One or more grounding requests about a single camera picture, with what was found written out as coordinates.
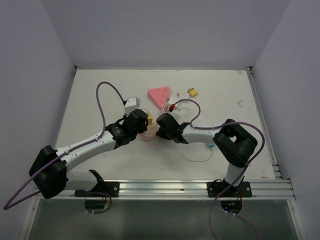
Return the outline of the pink round socket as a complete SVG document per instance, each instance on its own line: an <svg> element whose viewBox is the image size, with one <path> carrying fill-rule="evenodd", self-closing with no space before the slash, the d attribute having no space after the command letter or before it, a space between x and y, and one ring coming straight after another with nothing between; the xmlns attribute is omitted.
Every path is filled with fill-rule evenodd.
<svg viewBox="0 0 320 240"><path fill-rule="evenodd" d="M158 126L156 124L148 125L147 130L143 133L140 133L138 136L143 141L151 141L156 137L157 131L158 131Z"/></svg>

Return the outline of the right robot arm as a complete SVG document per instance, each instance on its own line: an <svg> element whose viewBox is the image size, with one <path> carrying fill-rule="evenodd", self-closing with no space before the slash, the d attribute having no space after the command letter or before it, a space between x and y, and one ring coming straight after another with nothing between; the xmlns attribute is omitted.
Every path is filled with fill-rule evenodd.
<svg viewBox="0 0 320 240"><path fill-rule="evenodd" d="M159 129L156 135L176 144L204 143L214 144L228 161L224 177L223 192L235 196L241 190L243 170L255 151L258 141L242 126L232 119L227 119L222 127L197 129L190 123L179 124L169 113L163 113L156 119Z"/></svg>

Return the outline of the pink triangular power strip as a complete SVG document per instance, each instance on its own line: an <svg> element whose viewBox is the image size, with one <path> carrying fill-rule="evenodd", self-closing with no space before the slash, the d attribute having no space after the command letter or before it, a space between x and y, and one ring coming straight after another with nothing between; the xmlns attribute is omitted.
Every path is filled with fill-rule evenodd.
<svg viewBox="0 0 320 240"><path fill-rule="evenodd" d="M170 87L152 88L147 91L147 95L152 103L160 110L162 106L167 102L167 98L170 95Z"/></svg>

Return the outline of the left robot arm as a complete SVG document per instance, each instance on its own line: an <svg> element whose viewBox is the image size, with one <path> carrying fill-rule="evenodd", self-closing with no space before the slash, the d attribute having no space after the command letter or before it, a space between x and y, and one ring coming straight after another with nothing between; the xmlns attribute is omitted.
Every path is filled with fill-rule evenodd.
<svg viewBox="0 0 320 240"><path fill-rule="evenodd" d="M53 149L43 147L29 170L29 175L45 199L57 196L64 190L76 190L83 197L107 193L104 179L96 170L89 170L89 178L75 177L70 172L81 163L104 152L113 151L134 141L147 130L148 115L135 109L96 135L70 145Z"/></svg>

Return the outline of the small yellow plug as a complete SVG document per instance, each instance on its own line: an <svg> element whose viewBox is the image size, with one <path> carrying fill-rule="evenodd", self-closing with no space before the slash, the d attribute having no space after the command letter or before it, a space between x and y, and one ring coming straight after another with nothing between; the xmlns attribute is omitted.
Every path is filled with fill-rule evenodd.
<svg viewBox="0 0 320 240"><path fill-rule="evenodd" d="M151 114L149 114L147 116L147 122L148 122L149 126L151 126L153 124L153 116Z"/></svg>

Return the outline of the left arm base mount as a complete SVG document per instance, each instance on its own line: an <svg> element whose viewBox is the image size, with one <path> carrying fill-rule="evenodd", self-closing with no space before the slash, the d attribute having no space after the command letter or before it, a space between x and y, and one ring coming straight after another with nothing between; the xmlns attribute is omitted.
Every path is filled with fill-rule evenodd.
<svg viewBox="0 0 320 240"><path fill-rule="evenodd" d="M76 181L76 187L73 188L75 197L98 198L119 196L120 183L118 181L106 181L93 169L88 171L87 176L83 176Z"/></svg>

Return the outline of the yellow plug adapter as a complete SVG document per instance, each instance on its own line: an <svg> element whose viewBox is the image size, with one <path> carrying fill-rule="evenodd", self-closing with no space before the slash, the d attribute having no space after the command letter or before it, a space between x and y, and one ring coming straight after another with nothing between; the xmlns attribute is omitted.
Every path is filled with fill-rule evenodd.
<svg viewBox="0 0 320 240"><path fill-rule="evenodd" d="M198 95L198 91L195 88L189 88L187 90L187 93L188 93L190 98L194 98L195 96Z"/></svg>

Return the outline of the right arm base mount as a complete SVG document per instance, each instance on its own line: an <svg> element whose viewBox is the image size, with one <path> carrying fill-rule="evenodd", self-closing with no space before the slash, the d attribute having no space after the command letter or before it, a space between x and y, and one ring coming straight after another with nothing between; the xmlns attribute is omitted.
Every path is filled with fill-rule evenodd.
<svg viewBox="0 0 320 240"><path fill-rule="evenodd" d="M253 196L251 185L248 181L241 181L238 186L231 186L225 190L229 184L225 180L216 179L206 183L207 194L209 198L215 198L220 192L221 198L251 198Z"/></svg>

